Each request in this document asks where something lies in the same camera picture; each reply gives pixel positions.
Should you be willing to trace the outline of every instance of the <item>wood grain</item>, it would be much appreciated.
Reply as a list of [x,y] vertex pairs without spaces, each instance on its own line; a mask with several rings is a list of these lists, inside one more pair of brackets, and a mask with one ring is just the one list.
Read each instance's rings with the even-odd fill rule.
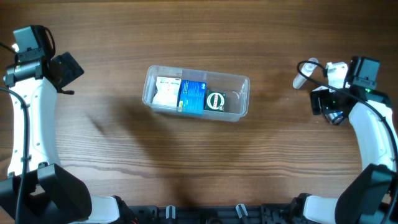
[[[129,205],[284,203],[301,192],[338,197],[361,170],[351,126],[313,116],[297,62],[378,58],[378,89],[398,103],[397,3],[392,1],[101,2],[0,5],[0,40],[43,24],[57,53],[85,70],[59,95],[64,168],[96,195]],[[12,55],[1,51],[2,73]],[[221,123],[155,114],[142,103],[151,65],[243,74],[248,115]],[[322,79],[320,73],[314,77]],[[12,104],[2,94],[0,174],[12,152]],[[2,212],[1,223],[12,223]]]

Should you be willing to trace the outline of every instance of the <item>clear plastic container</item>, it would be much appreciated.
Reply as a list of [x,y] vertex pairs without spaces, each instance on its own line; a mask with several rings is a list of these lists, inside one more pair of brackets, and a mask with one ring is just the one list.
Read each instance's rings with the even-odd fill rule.
[[[203,110],[203,114],[194,114],[194,111],[185,111],[188,113],[182,113],[178,111],[177,105],[162,106],[153,104],[152,100],[155,95],[157,77],[172,77],[181,78],[182,80],[206,82],[206,91],[210,90],[226,93],[224,112]],[[236,122],[248,113],[249,92],[250,79],[243,75],[153,65],[148,69],[142,101],[156,112]]]

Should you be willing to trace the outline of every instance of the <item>blue box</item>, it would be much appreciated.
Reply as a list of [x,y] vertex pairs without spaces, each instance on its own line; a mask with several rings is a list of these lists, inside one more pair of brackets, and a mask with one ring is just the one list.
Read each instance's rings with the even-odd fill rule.
[[203,114],[205,107],[206,83],[182,80],[178,112]]

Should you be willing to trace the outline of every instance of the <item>green box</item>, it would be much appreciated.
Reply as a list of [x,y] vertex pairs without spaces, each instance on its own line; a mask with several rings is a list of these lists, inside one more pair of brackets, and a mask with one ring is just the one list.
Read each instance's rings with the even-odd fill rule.
[[207,91],[205,110],[224,112],[226,94],[216,91]]

